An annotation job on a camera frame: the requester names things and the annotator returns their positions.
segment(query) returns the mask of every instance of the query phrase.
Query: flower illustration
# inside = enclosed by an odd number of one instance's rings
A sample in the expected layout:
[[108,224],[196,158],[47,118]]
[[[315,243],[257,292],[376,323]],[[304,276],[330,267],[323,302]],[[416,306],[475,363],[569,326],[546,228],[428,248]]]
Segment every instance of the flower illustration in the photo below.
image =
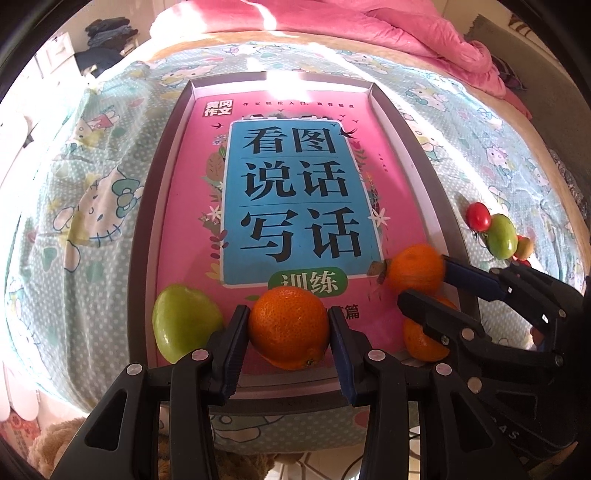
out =
[[213,139],[212,145],[222,145],[228,139],[228,134],[218,135]]
[[390,217],[386,217],[385,213],[386,213],[386,209],[382,208],[379,213],[376,212],[374,209],[371,209],[372,214],[370,216],[368,216],[368,218],[370,220],[373,220],[375,222],[375,226],[379,227],[382,223],[386,226],[388,226],[388,224],[386,223],[386,220],[390,220]]
[[220,206],[216,205],[215,208],[210,207],[209,208],[210,212],[207,214],[208,217],[210,217],[213,221],[217,220],[222,220],[222,211],[220,210]]

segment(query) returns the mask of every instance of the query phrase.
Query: mandarin orange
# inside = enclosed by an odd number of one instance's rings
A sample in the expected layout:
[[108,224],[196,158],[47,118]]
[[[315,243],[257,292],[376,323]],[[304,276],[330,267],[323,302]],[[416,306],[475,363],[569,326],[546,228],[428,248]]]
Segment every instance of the mandarin orange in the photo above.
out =
[[329,344],[330,326],[322,301],[297,287],[267,290],[248,319],[254,348],[269,363],[298,370],[320,362]]
[[[435,296],[435,299],[444,305],[457,310],[457,307],[447,298],[438,295]],[[449,354],[448,348],[425,335],[422,325],[413,322],[411,319],[404,319],[402,334],[404,337],[404,345],[406,346],[408,353],[417,360],[423,362],[438,362],[439,360],[443,360]]]
[[401,251],[388,267],[388,281],[396,293],[407,288],[432,295],[443,283],[443,257],[429,244],[417,244]]

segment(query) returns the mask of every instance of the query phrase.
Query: red cherry tomato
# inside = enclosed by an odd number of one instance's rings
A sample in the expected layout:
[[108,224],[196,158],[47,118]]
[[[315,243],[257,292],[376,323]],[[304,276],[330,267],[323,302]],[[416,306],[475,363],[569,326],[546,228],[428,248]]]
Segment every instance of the red cherry tomato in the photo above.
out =
[[484,203],[472,203],[466,211],[466,223],[475,232],[486,232],[491,226],[491,213]]

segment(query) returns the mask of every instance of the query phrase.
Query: wall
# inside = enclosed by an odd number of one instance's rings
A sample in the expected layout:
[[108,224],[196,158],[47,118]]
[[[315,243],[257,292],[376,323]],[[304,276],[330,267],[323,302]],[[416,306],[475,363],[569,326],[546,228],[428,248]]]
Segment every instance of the wall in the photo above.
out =
[[139,30],[138,41],[143,43],[150,38],[150,26],[155,18],[154,5],[152,0],[92,0],[59,31],[70,34],[74,51],[83,51],[88,48],[88,35],[84,30],[86,26],[97,18],[112,17],[129,18],[131,26]]

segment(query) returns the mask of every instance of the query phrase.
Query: pink blanket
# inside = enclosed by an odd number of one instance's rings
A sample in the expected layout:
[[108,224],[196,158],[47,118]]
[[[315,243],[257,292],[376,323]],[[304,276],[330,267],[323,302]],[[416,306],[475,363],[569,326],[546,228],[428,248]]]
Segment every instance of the pink blanket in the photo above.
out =
[[531,118],[515,95],[507,95],[488,49],[465,42],[430,0],[191,0],[158,15],[150,35],[170,41],[248,30],[330,35],[403,51]]

